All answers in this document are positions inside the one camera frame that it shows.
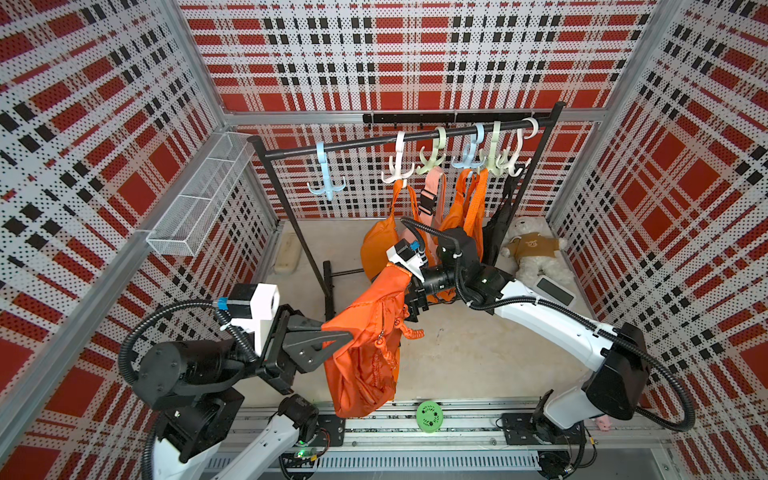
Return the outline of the orange bottom bag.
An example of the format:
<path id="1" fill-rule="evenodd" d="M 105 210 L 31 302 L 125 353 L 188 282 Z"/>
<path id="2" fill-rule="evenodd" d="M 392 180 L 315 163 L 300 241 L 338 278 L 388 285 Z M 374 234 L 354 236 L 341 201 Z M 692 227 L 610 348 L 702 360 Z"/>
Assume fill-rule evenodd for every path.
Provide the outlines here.
<path id="1" fill-rule="evenodd" d="M 409 194 L 413 215 L 427 225 L 432 224 L 434 203 L 422 204 L 416 198 L 416 192 L 412 187 L 406 186 L 404 180 L 397 180 L 394 183 L 388 216 L 373 225 L 365 235 L 360 249 L 362 268 L 370 281 L 373 281 L 385 268 L 388 263 L 387 250 L 400 239 L 396 230 L 395 209 L 403 188 Z"/>

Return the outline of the dark rust orange bag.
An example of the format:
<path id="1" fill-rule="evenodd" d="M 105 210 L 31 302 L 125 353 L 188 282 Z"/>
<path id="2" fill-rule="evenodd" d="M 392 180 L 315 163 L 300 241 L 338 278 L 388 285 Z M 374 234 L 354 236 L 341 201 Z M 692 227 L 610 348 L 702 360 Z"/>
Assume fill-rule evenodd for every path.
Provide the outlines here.
<path id="1" fill-rule="evenodd" d="M 353 336 L 324 363 L 338 417 L 365 417 L 394 399 L 401 340 L 424 337 L 422 330 L 405 322 L 405 292 L 410 281 L 409 271 L 388 264 L 365 293 L 322 327 L 326 332 Z"/>

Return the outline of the pink sling bag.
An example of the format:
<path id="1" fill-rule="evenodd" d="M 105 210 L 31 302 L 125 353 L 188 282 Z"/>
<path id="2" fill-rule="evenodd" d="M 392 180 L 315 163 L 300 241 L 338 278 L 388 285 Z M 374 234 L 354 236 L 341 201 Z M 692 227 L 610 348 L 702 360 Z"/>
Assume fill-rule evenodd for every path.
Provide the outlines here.
<path id="1" fill-rule="evenodd" d="M 434 167 L 426 175 L 418 197 L 418 218 L 421 223 L 437 229 L 443 220 L 446 199 L 446 176 L 442 168 Z"/>

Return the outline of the black sling bag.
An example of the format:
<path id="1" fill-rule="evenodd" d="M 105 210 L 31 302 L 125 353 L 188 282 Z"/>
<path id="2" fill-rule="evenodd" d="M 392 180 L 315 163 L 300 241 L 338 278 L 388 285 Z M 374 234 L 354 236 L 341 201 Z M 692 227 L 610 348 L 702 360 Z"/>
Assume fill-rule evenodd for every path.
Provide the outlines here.
<path id="1" fill-rule="evenodd" d="M 484 264 L 494 265 L 500 255 L 503 239 L 513 218 L 513 193 L 518 181 L 518 177 L 509 176 L 506 178 L 502 190 L 501 204 L 482 229 L 482 262 Z"/>

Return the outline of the orange sling bag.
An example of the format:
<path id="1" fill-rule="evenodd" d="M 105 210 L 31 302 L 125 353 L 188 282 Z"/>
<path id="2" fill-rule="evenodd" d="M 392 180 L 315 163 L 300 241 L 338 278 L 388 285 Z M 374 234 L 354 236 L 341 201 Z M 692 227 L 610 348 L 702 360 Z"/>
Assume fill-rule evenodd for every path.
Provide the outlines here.
<path id="1" fill-rule="evenodd" d="M 487 169 L 475 173 L 463 170 L 455 185 L 454 202 L 443 219 L 440 230 L 461 227 L 475 241 L 478 255 L 483 254 L 483 221 L 489 172 Z"/>

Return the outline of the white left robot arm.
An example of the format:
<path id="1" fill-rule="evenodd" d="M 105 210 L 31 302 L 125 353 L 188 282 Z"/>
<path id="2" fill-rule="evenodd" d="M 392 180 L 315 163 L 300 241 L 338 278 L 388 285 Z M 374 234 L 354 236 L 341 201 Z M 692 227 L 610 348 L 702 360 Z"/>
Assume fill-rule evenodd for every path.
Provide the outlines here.
<path id="1" fill-rule="evenodd" d="M 160 320 L 189 309 L 210 310 L 227 340 L 161 342 L 132 356 L 137 341 Z M 218 453 L 243 402 L 235 388 L 259 377 L 283 399 L 256 440 L 218 473 L 220 479 L 258 479 L 277 465 L 286 479 L 310 479 L 343 435 L 318 408 L 292 389 L 298 373 L 316 370 L 354 339 L 326 331 L 280 302 L 274 284 L 243 284 L 217 300 L 184 300 L 144 319 L 123 341 L 118 370 L 159 417 L 140 459 L 144 479 L 198 479 Z"/>

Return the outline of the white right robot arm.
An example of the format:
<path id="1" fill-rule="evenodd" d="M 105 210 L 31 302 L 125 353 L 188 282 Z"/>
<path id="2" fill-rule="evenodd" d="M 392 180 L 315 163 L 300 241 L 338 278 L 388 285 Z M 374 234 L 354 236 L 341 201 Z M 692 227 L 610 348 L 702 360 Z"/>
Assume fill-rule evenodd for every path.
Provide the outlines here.
<path id="1" fill-rule="evenodd" d="M 551 294 L 541 296 L 499 268 L 482 263 L 474 240 L 461 228 L 440 231 L 415 219 L 402 221 L 414 240 L 401 240 L 388 259 L 408 270 L 406 318 L 427 310 L 429 297 L 454 291 L 467 308 L 517 323 L 560 347 L 589 371 L 572 386 L 550 390 L 539 400 L 528 429 L 552 444 L 574 426 L 603 415 L 630 420 L 641 415 L 654 424 L 687 432 L 695 425 L 693 401 L 671 370 L 647 351 L 644 334 L 631 324 L 619 328 L 580 315 Z M 677 396 L 682 418 L 672 421 L 641 407 L 652 373 Z"/>

